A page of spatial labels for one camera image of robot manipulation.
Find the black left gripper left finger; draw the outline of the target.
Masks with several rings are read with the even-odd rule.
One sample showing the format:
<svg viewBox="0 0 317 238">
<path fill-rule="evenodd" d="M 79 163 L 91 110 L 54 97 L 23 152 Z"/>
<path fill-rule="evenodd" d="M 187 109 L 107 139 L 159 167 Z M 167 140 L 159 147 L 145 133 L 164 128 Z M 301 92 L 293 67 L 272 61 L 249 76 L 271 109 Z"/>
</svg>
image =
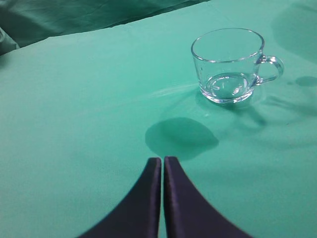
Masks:
<svg viewBox="0 0 317 238">
<path fill-rule="evenodd" d="M 149 158 L 120 203 L 81 238 L 156 238 L 159 232 L 161 159 Z"/>
</svg>

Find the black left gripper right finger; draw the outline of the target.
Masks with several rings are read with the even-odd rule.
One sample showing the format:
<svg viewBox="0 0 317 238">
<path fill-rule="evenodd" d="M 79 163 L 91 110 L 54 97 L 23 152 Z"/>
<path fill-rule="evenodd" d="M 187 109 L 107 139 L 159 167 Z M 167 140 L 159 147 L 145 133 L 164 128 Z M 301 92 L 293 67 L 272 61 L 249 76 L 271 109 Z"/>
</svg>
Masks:
<svg viewBox="0 0 317 238">
<path fill-rule="evenodd" d="M 195 188 L 176 157 L 164 158 L 163 207 L 168 238 L 249 238 Z"/>
</svg>

